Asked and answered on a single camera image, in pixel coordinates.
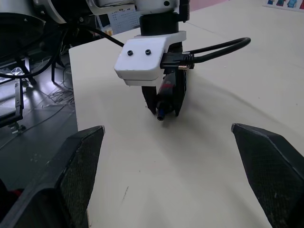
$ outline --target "poster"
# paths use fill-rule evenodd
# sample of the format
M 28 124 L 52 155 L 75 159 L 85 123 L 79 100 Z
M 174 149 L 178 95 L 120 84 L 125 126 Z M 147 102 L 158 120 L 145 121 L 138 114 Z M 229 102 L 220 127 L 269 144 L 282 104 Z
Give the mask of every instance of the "poster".
M 265 0 L 264 6 L 304 12 L 304 0 Z

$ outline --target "table surface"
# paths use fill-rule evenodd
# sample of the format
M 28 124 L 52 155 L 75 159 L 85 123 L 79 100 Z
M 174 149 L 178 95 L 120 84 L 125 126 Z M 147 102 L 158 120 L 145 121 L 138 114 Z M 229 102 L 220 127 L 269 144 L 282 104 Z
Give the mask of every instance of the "table surface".
M 269 228 L 242 165 L 233 123 L 283 135 L 304 152 L 304 14 L 231 0 L 191 13 L 184 49 L 240 37 L 246 48 L 197 64 L 178 118 L 160 123 L 140 87 L 113 70 L 121 48 L 70 50 L 78 129 L 105 126 L 88 207 L 92 228 Z M 133 30 L 115 36 L 125 42 Z

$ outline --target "textured black pad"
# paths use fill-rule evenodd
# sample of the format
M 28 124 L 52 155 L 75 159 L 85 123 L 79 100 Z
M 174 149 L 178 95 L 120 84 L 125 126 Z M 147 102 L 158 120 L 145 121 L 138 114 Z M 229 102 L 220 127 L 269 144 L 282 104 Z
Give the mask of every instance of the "textured black pad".
M 304 228 L 304 158 L 282 136 L 233 124 L 249 184 L 273 228 Z
M 94 186 L 103 137 L 102 126 L 69 137 L 24 189 L 0 228 L 81 227 Z

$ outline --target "black cylinder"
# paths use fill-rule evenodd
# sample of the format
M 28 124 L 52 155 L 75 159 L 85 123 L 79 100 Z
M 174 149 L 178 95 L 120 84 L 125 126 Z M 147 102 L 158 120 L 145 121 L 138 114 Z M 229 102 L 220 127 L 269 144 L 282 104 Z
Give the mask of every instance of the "black cylinder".
M 139 19 L 142 36 L 179 32 L 178 14 L 174 12 L 142 15 Z

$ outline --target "cable connector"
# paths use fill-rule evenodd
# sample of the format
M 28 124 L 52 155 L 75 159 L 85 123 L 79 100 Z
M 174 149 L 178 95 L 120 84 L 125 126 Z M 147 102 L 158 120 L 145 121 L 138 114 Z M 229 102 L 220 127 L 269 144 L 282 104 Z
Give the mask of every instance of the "cable connector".
M 194 54 L 165 53 L 161 61 L 161 69 L 193 69 Z

